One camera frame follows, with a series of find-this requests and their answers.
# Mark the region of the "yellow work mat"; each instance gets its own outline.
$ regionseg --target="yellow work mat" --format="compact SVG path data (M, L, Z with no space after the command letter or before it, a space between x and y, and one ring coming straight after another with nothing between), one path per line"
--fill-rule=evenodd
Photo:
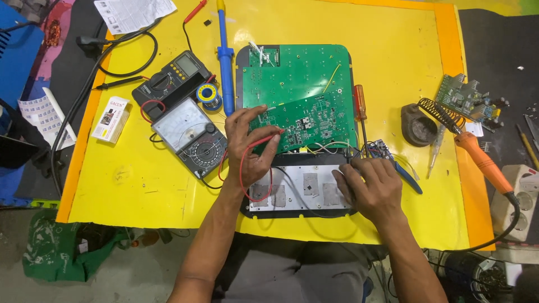
M151 30L159 42L158 55L142 75L151 77L188 49L182 21L198 2L175 0L178 10ZM421 178L418 183L423 195L415 193L404 182L402 198L402 207L419 245L436 249L467 248L470 242L452 135L446 132L436 166L427 180L430 148L409 145L400 129L402 106L416 103L422 97L434 99L444 73L463 72L465 68L461 56L464 51L455 53L455 49L461 50L455 9L447 4L397 0L356 2L362 4L226 0L229 47L238 52L249 41L344 45L352 59L354 82L364 87L368 139L383 139L393 153L412 164ZM213 23L204 26L207 19ZM213 0L186 25L186 30L193 52L217 74L220 82L219 61L214 53L220 45L219 24ZM452 40L442 39L444 31L453 33ZM152 41L146 36L120 44L112 52L108 70L132 71L146 62L152 50ZM114 80L117 78L107 76L105 82ZM103 91L96 111L92 113L90 105L86 109L87 121L96 117L87 130L90 131L98 123L110 97L130 99L133 104L116 145L89 137L86 149L80 147L84 155L80 176L72 162L66 185L66 190L73 192L72 201L70 198L62 200L58 221L140 228L198 228L216 199L219 191L198 181L164 143L148 140L153 133L150 124L142 119L140 107L131 96L131 91L139 84ZM224 121L222 109L206 113L213 121ZM223 130L222 124L217 123L217 126ZM468 174L477 177L476 172L471 167ZM217 170L206 180L212 186L221 184ZM475 185L478 186L476 191L485 191L484 181ZM487 218L481 221L485 223L480 227L486 233L483 239L488 240L492 238L492 227L489 226L488 201L483 200L479 208L483 213L487 203ZM335 219L249 219L239 215L236 230L297 240L379 243L374 226L360 214Z

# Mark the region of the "floor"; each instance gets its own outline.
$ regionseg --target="floor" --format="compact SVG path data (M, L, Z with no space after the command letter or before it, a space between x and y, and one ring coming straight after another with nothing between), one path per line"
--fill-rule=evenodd
M115 249L86 283L47 283L27 278L21 263L29 222L37 211L0 210L0 303L164 303L195 234L175 237L166 245L159 241L146 248ZM384 268L390 270L388 259L384 260ZM383 291L372 269L370 276L375 288L367 302L382 303ZM391 302L398 300L391 297Z

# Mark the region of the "gray pants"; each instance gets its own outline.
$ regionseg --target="gray pants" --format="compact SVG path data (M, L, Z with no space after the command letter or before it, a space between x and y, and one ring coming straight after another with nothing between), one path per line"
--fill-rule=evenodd
M365 246L236 233L213 302L361 302Z

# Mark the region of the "digital multimeter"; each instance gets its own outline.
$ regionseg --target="digital multimeter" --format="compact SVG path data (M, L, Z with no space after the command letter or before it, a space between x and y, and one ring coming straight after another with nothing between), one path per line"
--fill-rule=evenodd
M148 100L159 100L167 108L194 94L212 73L198 60L191 51L184 51L169 62L160 72L151 76L131 93L135 101L142 106ZM142 108L152 121L162 114L162 108L156 102L149 102Z

